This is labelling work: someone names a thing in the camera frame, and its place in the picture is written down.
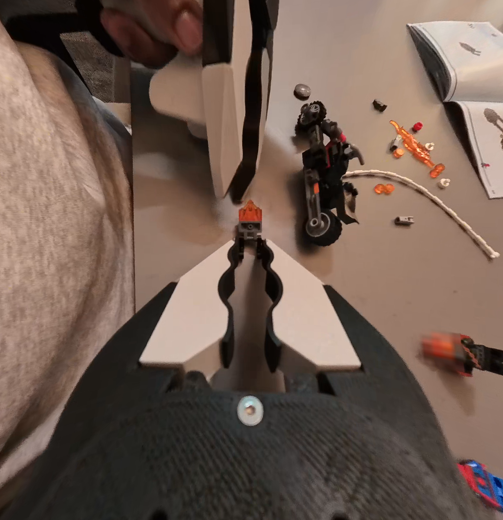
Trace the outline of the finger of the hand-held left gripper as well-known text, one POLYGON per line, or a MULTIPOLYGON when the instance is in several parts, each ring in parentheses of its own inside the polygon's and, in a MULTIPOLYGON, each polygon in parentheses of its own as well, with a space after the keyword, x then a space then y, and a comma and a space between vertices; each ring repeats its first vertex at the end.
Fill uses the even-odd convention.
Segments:
POLYGON ((244 200, 263 137, 263 1, 204 1, 203 103, 218 197, 244 200))
POLYGON ((269 94, 271 86, 270 57, 267 50, 262 51, 261 56, 261 103, 260 103, 260 157, 266 132, 266 120, 269 106, 269 94))

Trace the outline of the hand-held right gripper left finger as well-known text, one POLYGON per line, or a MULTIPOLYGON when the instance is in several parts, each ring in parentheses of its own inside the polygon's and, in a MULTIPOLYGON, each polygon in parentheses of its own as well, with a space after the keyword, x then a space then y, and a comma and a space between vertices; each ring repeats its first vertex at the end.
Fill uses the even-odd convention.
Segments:
POLYGON ((229 368, 234 320, 228 300, 238 264, 239 245, 232 239, 178 279, 140 355, 141 365, 197 371, 207 379, 229 368))

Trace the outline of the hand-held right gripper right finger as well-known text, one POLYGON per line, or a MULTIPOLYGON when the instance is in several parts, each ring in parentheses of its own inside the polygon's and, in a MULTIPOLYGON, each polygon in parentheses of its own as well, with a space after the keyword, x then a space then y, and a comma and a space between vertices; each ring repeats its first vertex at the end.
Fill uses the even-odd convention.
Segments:
POLYGON ((321 280, 272 240, 261 246, 266 315, 264 353, 268 370, 301 374, 357 372, 359 355, 321 280))

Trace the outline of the small black lego assembly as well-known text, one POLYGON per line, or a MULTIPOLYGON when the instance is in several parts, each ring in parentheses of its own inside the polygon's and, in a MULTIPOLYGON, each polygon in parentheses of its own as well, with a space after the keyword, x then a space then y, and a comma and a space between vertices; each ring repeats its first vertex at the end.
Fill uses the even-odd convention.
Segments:
POLYGON ((263 244, 262 210, 255 205, 252 200, 248 200, 245 205, 239 209, 236 241, 240 261, 244 259, 245 244, 248 242, 255 244, 256 257, 261 258, 263 244))

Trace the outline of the lego instruction booklet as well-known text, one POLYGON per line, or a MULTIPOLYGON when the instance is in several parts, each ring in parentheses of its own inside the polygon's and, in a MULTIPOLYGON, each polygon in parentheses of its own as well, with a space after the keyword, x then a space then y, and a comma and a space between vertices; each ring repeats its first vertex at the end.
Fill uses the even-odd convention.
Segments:
POLYGON ((503 199, 503 33, 488 22, 407 25, 489 199, 503 199))

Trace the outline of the black lego motorcycle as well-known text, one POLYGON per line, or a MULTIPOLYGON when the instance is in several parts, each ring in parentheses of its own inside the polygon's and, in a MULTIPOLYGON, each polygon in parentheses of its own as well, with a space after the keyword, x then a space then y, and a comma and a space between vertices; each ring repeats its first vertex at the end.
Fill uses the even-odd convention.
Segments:
POLYGON ((302 105, 295 125, 297 136, 305 137, 309 147, 302 153, 307 218, 303 225, 308 241, 316 246, 334 244, 343 225, 358 224, 358 190, 344 177, 349 162, 362 153, 351 144, 336 121, 327 117, 323 102, 302 105))

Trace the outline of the black flaming lego minifigure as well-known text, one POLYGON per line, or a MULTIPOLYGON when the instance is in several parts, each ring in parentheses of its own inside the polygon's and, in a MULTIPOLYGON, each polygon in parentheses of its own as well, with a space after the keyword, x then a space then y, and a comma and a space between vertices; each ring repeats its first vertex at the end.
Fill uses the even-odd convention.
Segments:
POLYGON ((460 333, 432 333, 421 339, 424 360, 437 368, 463 377, 475 370, 503 376, 503 350, 477 344, 460 333))

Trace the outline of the branched orange lego flame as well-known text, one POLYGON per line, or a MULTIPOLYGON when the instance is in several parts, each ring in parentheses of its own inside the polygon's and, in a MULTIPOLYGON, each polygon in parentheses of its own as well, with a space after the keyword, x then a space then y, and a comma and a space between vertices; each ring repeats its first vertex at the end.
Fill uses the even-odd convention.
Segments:
POLYGON ((409 131, 393 120, 390 120, 389 123, 395 128, 396 133, 402 138, 404 147, 415 159, 426 165, 429 169, 433 169, 436 166, 430 158, 428 149, 419 143, 409 131))

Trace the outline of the blue red lego figure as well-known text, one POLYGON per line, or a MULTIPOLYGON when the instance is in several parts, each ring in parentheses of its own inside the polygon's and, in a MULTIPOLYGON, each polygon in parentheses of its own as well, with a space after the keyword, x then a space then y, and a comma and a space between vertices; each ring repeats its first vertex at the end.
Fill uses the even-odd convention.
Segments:
POLYGON ((503 514, 503 479, 475 460, 462 460, 457 467, 476 496, 488 507, 503 514))

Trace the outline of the person's left hand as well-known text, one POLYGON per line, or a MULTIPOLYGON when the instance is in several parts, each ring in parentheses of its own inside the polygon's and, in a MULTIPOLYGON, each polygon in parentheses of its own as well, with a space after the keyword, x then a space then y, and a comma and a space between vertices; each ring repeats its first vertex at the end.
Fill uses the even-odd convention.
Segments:
POLYGON ((123 55, 161 68, 203 45, 203 1, 100 1, 99 19, 123 55))

